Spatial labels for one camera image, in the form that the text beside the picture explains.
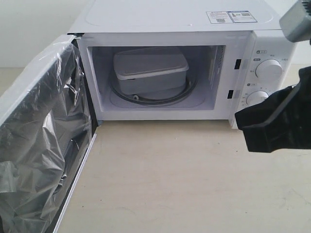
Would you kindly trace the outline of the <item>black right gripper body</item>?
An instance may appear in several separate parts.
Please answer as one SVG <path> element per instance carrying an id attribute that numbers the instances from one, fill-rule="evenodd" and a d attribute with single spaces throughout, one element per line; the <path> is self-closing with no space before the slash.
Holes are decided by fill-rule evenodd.
<path id="1" fill-rule="evenodd" d="M 299 82 L 290 85 L 294 92 L 289 148 L 311 147 L 311 68 L 298 71 Z"/>

